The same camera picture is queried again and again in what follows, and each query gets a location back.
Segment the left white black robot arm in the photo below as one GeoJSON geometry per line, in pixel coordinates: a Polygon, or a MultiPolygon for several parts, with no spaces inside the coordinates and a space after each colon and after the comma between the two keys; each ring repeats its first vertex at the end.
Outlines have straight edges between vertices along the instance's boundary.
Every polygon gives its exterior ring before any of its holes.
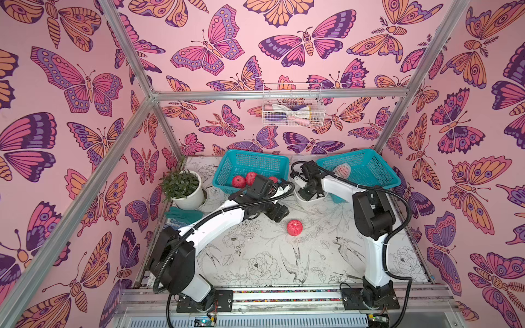
{"type": "Polygon", "coordinates": [[[260,215],[279,223],[289,209],[279,201],[293,195],[295,186],[286,180],[274,182],[257,176],[250,186],[231,194],[218,209],[195,223],[174,229],[164,228],[154,246],[148,270],[154,276],[153,292],[178,295],[190,300],[198,311],[215,305],[216,289],[197,273],[198,255],[209,243],[230,228],[260,215]]]}

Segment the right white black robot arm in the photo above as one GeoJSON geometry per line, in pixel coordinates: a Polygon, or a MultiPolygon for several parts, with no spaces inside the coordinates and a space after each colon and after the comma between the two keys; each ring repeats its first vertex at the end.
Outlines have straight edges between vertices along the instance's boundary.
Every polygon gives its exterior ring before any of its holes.
{"type": "Polygon", "coordinates": [[[391,327],[399,327],[406,315],[413,278],[391,272],[388,268],[388,245],[410,223],[410,205],[390,190],[354,183],[314,161],[292,163],[291,178],[297,183],[303,182],[298,194],[305,201],[310,201],[314,195],[329,193],[352,203],[355,226],[366,242],[366,269],[362,278],[363,303],[368,308],[379,306],[395,296],[392,280],[406,281],[407,289],[401,312],[397,320],[390,323],[391,327]],[[398,228],[394,228],[396,217],[388,200],[389,195],[402,200],[407,211],[406,218],[398,228]]]}

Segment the red apple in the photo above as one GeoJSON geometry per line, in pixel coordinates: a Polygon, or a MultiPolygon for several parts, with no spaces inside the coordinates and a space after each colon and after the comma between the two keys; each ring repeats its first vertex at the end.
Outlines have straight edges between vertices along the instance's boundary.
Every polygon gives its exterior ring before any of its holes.
{"type": "Polygon", "coordinates": [[[249,173],[246,175],[246,186],[247,186],[247,187],[251,187],[251,186],[253,186],[256,177],[257,177],[257,173],[256,173],[256,172],[249,172],[249,173]]]}
{"type": "Polygon", "coordinates": [[[246,178],[244,176],[238,175],[232,179],[232,186],[234,188],[243,189],[246,187],[246,185],[246,178]]]}

